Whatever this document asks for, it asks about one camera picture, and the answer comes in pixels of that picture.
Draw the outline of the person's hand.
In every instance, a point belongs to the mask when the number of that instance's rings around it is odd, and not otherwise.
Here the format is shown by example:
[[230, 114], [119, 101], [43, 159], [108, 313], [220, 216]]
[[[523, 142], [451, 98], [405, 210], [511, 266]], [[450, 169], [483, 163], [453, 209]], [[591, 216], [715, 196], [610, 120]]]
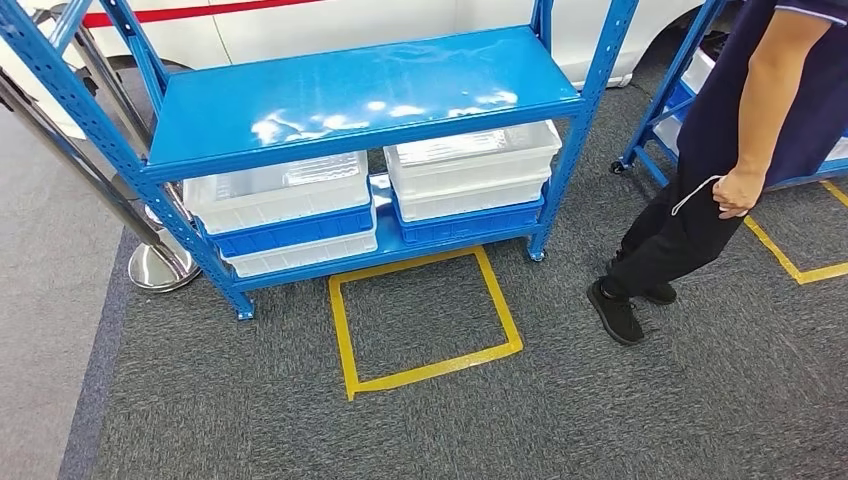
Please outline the person's hand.
[[718, 218], [744, 217], [758, 202], [765, 179], [764, 171], [742, 167], [734, 167], [719, 178], [712, 187], [713, 200], [719, 209]]

